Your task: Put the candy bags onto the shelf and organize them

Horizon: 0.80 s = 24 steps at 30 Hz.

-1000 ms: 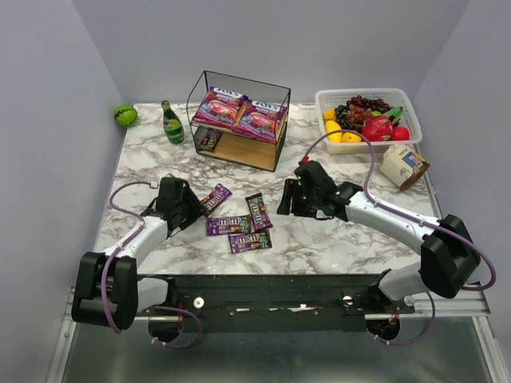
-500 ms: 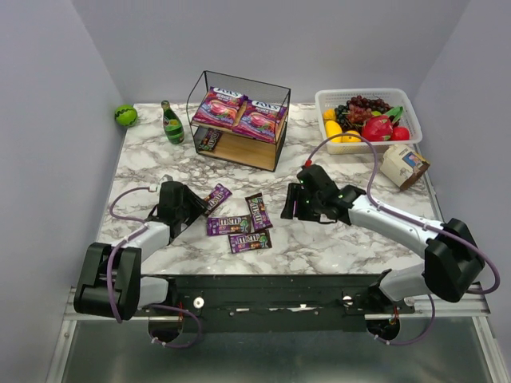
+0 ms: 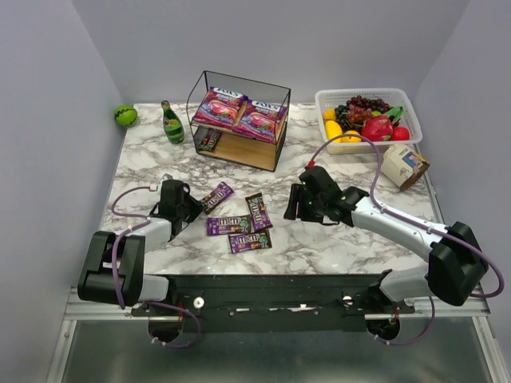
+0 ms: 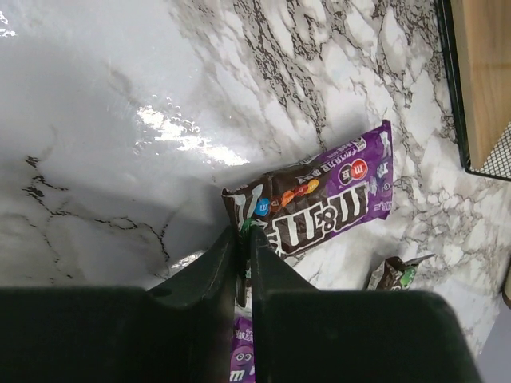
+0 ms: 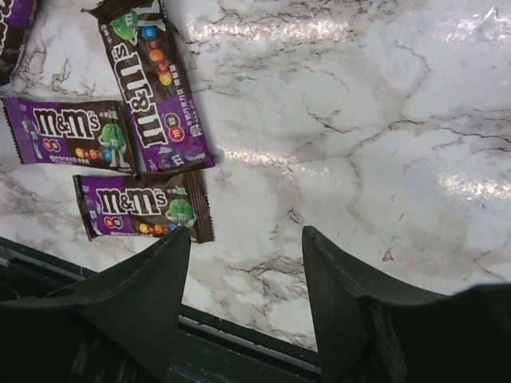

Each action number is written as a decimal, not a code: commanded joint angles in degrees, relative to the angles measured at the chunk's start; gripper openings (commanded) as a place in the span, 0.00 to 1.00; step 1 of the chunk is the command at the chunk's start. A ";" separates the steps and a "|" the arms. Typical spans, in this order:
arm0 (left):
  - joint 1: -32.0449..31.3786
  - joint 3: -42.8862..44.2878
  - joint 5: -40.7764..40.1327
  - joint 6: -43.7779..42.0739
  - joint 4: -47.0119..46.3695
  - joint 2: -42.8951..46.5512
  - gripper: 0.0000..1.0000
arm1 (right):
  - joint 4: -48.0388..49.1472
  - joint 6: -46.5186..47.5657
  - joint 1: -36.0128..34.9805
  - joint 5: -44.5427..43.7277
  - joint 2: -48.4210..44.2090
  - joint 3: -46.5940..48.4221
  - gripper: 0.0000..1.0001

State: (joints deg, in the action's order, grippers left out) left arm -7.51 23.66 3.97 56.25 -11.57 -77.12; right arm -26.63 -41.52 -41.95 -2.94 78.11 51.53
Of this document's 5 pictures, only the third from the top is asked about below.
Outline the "purple m&m's bag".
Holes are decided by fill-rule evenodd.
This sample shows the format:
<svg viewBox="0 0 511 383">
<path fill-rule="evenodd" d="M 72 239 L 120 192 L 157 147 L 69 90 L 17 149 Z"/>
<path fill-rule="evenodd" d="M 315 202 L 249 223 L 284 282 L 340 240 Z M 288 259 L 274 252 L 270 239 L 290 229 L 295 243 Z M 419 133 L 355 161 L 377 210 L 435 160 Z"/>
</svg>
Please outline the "purple m&m's bag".
<svg viewBox="0 0 511 383">
<path fill-rule="evenodd" d="M 263 231 L 273 227 L 261 192 L 246 197 L 245 201 L 252 218 L 252 229 L 254 232 Z"/>
<path fill-rule="evenodd" d="M 228 240 L 232 254 L 272 248 L 271 236 L 268 230 L 247 234 L 229 235 Z"/>
<path fill-rule="evenodd" d="M 219 143 L 223 133 L 220 130 L 209 128 L 199 143 L 200 151 L 213 152 Z"/>
<path fill-rule="evenodd" d="M 207 236 L 247 234 L 251 230 L 250 215 L 207 218 Z"/>
<path fill-rule="evenodd" d="M 203 197 L 200 202 L 203 212 L 208 215 L 220 204 L 234 194 L 234 190 L 224 181 L 220 182 L 210 193 Z"/>
</svg>

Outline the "purple Fox's candy bag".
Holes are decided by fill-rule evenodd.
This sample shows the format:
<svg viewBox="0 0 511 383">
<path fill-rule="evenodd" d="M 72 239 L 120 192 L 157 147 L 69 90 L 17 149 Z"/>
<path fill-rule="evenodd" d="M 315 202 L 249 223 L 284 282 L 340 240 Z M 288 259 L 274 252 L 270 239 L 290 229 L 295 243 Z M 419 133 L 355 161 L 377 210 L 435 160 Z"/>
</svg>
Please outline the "purple Fox's candy bag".
<svg viewBox="0 0 511 383">
<path fill-rule="evenodd" d="M 247 99 L 243 93 L 212 86 L 196 110 L 192 122 L 231 129 Z"/>
<path fill-rule="evenodd" d="M 233 126 L 232 131 L 242 136 L 275 144 L 279 139 L 287 110 L 286 105 L 248 100 L 241 118 Z"/>
</svg>

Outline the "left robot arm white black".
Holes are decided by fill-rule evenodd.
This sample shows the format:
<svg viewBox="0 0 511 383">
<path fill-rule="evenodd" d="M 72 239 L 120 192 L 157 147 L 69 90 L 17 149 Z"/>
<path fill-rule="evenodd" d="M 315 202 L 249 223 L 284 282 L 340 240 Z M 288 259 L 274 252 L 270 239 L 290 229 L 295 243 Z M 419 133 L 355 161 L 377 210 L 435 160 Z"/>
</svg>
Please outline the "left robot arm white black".
<svg viewBox="0 0 511 383">
<path fill-rule="evenodd" d="M 163 180 L 154 190 L 160 200 L 147 215 L 134 215 L 139 223 L 93 234 L 77 286 L 81 300 L 125 308 L 171 295 L 167 277 L 144 272 L 145 255 L 173 241 L 203 208 L 181 180 Z"/>
</svg>

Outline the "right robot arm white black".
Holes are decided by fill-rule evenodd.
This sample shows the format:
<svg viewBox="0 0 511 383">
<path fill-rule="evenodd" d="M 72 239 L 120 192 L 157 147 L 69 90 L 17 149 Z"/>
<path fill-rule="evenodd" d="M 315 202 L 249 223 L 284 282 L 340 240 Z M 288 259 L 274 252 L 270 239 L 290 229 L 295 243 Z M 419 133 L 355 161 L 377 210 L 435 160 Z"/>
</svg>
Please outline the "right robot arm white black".
<svg viewBox="0 0 511 383">
<path fill-rule="evenodd" d="M 283 217 L 371 231 L 423 260 L 420 267 L 383 271 L 362 295 L 372 306 L 428 296 L 462 306 L 489 269 L 470 227 L 423 221 L 387 207 L 360 188 L 341 189 L 320 166 L 306 168 L 291 185 Z"/>
</svg>

